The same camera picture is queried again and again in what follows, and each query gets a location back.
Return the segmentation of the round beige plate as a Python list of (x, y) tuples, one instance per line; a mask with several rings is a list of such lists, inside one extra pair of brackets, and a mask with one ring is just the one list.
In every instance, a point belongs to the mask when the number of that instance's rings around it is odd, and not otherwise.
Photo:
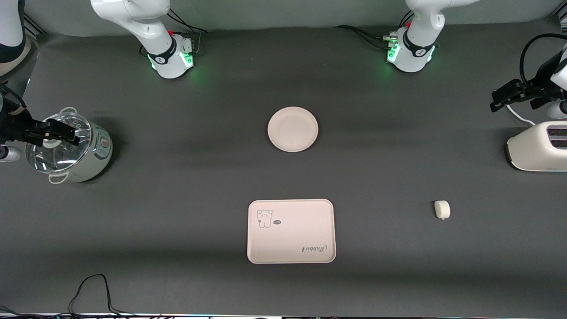
[(290, 106), (274, 113), (267, 125), (271, 143), (280, 151), (298, 153), (316, 141), (319, 125), (310, 111)]

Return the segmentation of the beige rabbit print tray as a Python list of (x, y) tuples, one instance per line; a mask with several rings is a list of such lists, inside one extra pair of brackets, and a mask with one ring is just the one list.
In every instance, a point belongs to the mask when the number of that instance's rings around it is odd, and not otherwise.
[(328, 199), (257, 200), (249, 205), (249, 262), (330, 263), (336, 253), (334, 205)]

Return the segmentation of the glass pot lid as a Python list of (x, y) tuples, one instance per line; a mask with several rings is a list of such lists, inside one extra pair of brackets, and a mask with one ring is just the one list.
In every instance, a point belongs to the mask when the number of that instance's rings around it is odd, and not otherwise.
[(46, 174), (64, 171), (75, 165), (89, 150), (93, 137), (92, 125), (78, 113), (58, 113), (49, 119), (75, 128), (78, 144), (73, 145), (67, 141), (59, 141), (57, 144), (57, 140), (50, 140), (38, 147), (27, 143), (24, 153), (28, 163), (35, 170)]

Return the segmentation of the green electric cooking pot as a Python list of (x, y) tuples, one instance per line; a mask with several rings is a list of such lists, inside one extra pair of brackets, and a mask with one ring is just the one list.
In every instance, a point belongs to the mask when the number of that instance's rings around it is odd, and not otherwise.
[[(63, 112), (78, 113), (73, 107), (59, 111), (59, 113)], [(89, 150), (82, 159), (69, 169), (48, 174), (48, 180), (51, 184), (80, 183), (91, 180), (108, 165), (113, 152), (111, 136), (94, 121), (90, 119), (87, 119), (87, 121), (92, 125), (93, 133)]]

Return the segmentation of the beige round object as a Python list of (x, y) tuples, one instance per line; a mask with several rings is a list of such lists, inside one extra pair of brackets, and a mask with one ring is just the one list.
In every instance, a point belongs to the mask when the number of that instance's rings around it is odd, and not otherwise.
[(23, 53), (15, 61), (0, 63), (0, 83), (4, 83), (18, 73), (30, 61), (35, 50), (34, 42), (30, 38), (26, 38)]

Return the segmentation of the white toaster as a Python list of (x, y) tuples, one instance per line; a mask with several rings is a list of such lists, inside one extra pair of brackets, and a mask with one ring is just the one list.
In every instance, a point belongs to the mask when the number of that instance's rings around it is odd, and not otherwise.
[(567, 121), (546, 121), (510, 138), (509, 162), (518, 170), (567, 172)]

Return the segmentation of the aluminium frame rail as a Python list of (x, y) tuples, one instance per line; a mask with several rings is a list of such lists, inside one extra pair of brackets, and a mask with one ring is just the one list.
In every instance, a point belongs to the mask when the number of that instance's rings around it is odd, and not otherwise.
[(24, 29), (26, 33), (36, 38), (38, 35), (47, 34), (47, 31), (35, 22), (27, 13), (23, 14)]

